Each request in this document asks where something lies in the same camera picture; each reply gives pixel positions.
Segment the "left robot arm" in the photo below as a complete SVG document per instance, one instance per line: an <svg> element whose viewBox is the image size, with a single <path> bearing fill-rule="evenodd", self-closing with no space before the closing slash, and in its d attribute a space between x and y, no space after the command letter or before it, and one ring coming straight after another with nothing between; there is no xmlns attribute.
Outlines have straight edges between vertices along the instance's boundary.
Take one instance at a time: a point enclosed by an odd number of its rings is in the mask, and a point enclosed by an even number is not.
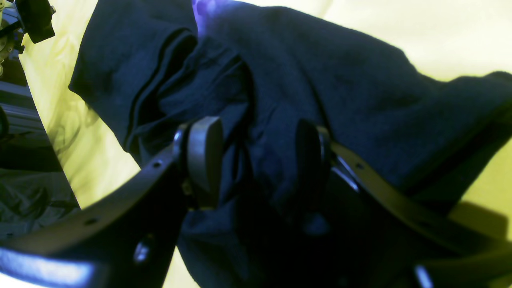
<svg viewBox="0 0 512 288"><path fill-rule="evenodd" d="M13 23L3 19L5 10L17 14ZM52 18L56 8L48 0L2 0L0 2L0 58L1 63L13 50L23 53L24 46L16 39L16 34L27 34L34 44L55 36Z"/></svg>

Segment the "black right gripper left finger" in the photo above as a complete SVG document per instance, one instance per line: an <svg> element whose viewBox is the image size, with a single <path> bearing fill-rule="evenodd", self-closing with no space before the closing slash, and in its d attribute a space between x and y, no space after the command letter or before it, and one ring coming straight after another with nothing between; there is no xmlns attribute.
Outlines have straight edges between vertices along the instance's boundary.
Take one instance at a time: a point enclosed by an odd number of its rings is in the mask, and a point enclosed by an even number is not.
<svg viewBox="0 0 512 288"><path fill-rule="evenodd" d="M170 146L95 204L1 244L2 288L160 288L188 211L219 202L223 126L179 126Z"/></svg>

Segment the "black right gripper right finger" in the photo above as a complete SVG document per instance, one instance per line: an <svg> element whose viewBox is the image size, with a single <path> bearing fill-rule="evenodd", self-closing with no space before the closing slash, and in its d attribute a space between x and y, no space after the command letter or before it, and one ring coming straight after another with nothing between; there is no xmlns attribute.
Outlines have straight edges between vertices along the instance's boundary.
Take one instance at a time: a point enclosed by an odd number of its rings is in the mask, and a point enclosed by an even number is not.
<svg viewBox="0 0 512 288"><path fill-rule="evenodd" d="M448 220L396 191L328 131L300 120L303 187L339 241L348 288L508 288L511 242Z"/></svg>

